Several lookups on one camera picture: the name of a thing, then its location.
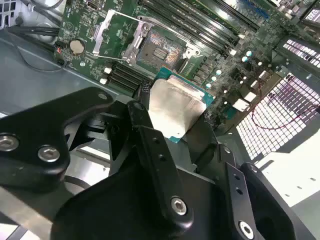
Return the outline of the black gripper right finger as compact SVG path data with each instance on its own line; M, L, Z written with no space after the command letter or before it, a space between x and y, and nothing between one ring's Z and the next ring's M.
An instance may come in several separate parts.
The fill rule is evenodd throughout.
M189 130L195 172L219 190L227 235L234 240L308 240L310 231L255 165L237 164L218 142L212 125L199 117Z

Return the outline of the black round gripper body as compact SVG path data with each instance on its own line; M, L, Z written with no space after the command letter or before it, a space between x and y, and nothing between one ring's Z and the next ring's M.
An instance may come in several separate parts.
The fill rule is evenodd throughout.
M229 240L222 190L178 169L146 110L130 108L133 147L116 173L68 200L54 240Z

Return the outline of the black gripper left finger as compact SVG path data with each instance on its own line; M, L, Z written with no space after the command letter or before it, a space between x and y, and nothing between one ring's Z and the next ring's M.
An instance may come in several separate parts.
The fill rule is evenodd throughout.
M0 153L1 184L36 192L55 189L70 164L70 149L82 142L82 124L98 114L117 128L110 148L121 166L133 147L129 109L146 110L135 100L116 103L101 89L88 87L4 117L0 134L13 143Z

